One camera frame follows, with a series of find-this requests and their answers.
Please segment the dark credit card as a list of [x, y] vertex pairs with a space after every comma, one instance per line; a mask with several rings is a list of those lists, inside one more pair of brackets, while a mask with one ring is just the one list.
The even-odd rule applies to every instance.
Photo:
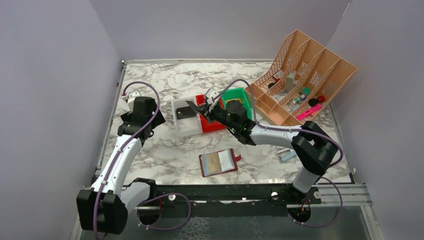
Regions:
[[193, 110], [195, 114], [200, 114], [200, 108], [193, 101], [186, 100], [185, 102], [188, 104], [188, 106]]

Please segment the red leather card holder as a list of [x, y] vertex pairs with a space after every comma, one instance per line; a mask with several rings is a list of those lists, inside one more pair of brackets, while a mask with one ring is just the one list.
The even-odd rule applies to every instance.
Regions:
[[233, 148], [219, 150], [198, 156], [203, 178], [221, 175], [238, 170], [238, 162], [242, 159], [239, 151]]

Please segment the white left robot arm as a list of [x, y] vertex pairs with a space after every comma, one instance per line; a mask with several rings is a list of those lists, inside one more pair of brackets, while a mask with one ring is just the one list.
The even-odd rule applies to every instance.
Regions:
[[130, 97], [130, 111], [120, 116], [123, 123], [106, 166], [100, 176], [76, 197], [80, 226], [96, 233], [119, 235], [129, 213], [149, 198], [153, 180], [136, 181], [123, 190], [130, 166], [145, 141], [154, 135], [154, 128], [165, 123], [156, 100], [148, 96]]

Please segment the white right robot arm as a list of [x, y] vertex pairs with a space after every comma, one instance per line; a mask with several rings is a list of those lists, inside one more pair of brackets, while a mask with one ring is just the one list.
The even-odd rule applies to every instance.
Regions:
[[340, 145], [313, 121], [296, 126], [263, 125], [250, 119], [247, 110], [236, 100], [230, 101], [226, 109], [206, 103], [199, 106], [190, 103], [189, 106], [209, 122], [225, 126], [244, 145], [273, 145], [294, 150], [302, 168], [292, 187], [302, 194], [326, 173], [336, 153], [343, 152]]

